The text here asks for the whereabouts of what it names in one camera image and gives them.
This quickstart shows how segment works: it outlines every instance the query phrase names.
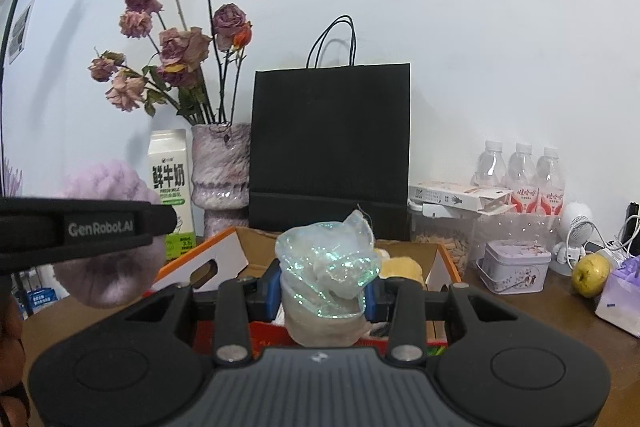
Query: purple plastic bag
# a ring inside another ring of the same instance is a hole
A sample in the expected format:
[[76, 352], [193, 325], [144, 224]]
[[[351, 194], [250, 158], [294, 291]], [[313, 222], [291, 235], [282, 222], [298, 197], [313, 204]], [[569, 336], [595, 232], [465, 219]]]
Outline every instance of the purple plastic bag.
[[640, 259], [638, 257], [626, 259], [620, 268], [613, 270], [613, 275], [640, 287]]

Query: human hand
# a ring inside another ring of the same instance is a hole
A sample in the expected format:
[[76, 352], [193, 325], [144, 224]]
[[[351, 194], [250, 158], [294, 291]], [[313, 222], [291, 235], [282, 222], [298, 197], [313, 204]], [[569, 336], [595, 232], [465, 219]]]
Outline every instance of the human hand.
[[1, 413], [0, 425], [1, 427], [28, 427], [28, 414], [23, 402], [14, 396], [1, 395], [22, 381], [25, 358], [20, 343], [22, 318], [18, 304], [11, 295], [0, 296], [0, 299], [8, 301], [6, 306], [0, 306], [0, 310], [4, 311], [0, 317], [0, 406], [4, 409], [6, 419], [9, 420], [9, 426], [5, 426], [6, 419], [2, 418]]

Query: metal screw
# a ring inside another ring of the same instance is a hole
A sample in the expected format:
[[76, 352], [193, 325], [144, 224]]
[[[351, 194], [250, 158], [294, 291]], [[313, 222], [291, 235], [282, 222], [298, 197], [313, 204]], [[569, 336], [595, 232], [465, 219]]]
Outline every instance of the metal screw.
[[240, 362], [249, 355], [244, 346], [238, 344], [228, 344], [228, 346], [219, 347], [216, 350], [216, 356], [225, 362]]
[[401, 346], [396, 346], [391, 350], [391, 356], [402, 362], [413, 362], [420, 359], [422, 355], [422, 350], [413, 344], [401, 344]]

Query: yellow sponge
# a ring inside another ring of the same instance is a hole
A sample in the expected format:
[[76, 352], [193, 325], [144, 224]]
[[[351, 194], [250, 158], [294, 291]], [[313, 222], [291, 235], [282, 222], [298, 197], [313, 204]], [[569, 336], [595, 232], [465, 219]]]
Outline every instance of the yellow sponge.
[[422, 268], [411, 257], [392, 257], [382, 262], [380, 279], [389, 277], [404, 277], [419, 282], [424, 287]]

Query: water bottle label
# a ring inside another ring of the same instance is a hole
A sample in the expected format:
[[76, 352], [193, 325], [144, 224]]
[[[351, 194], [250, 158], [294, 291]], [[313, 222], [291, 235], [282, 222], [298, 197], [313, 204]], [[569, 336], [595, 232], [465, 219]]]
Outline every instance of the water bottle label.
[[519, 214], [535, 214], [538, 206], [538, 188], [525, 185], [514, 189], [511, 193], [511, 204]]
[[548, 187], [540, 189], [538, 213], [547, 216], [559, 216], [564, 201], [564, 188]]

